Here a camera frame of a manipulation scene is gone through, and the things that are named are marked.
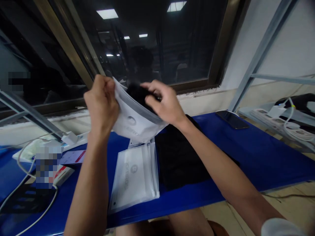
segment hand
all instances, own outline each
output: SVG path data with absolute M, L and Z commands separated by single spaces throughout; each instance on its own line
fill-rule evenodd
M 84 100 L 91 116 L 90 134 L 100 139 L 108 138 L 119 113 L 114 80 L 96 75 L 92 89 L 84 94 Z
M 162 120 L 177 128 L 183 121 L 187 120 L 187 117 L 178 102 L 174 89 L 158 80 L 153 80 L 151 83 L 142 83 L 141 86 L 162 97 L 161 102 L 157 101 L 152 95 L 148 95 L 145 98 L 146 104 L 152 107 Z

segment charger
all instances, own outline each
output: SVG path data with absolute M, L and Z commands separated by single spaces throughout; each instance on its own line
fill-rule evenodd
M 74 145 L 77 143 L 78 141 L 78 136 L 76 136 L 72 131 L 67 132 L 67 135 L 63 135 L 61 140 L 64 141 L 66 144 L 70 145 Z
M 278 106 L 273 106 L 271 110 L 267 113 L 267 115 L 272 118 L 278 118 L 286 111 L 286 108 L 284 108 L 284 106 L 285 103 L 282 103 Z

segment smartphone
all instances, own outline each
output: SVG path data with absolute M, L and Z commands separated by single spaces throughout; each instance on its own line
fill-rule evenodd
M 216 114 L 225 120 L 234 129 L 249 128 L 249 125 L 242 121 L 239 117 L 228 111 L 217 111 Z

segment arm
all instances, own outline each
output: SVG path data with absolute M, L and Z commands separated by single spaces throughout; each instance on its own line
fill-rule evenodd
M 91 116 L 91 132 L 76 184 L 64 235 L 104 235 L 107 222 L 107 142 L 118 116 L 114 81 L 97 75 L 84 94 Z
M 159 81 L 143 87 L 162 96 L 158 102 L 146 97 L 146 103 L 166 122 L 178 128 L 192 145 L 225 199 L 237 210 L 255 235 L 261 234 L 264 222 L 283 218 L 255 189 L 241 169 L 185 116 L 175 91 Z

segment white sleeve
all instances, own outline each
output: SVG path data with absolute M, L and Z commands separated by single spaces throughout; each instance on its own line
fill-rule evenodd
M 273 218 L 262 225 L 262 236 L 306 236 L 306 234 L 285 219 Z

